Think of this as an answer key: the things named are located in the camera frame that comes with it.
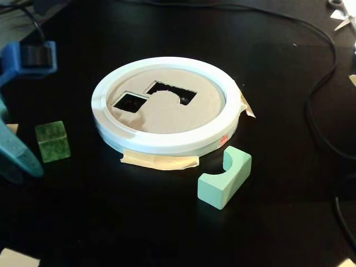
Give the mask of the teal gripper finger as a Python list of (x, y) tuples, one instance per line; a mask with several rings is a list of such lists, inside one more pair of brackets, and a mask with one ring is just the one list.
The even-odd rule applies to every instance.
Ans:
[(7, 108), (1, 99), (1, 177), (22, 178), (21, 170), (42, 177), (43, 168), (32, 151), (5, 124)]

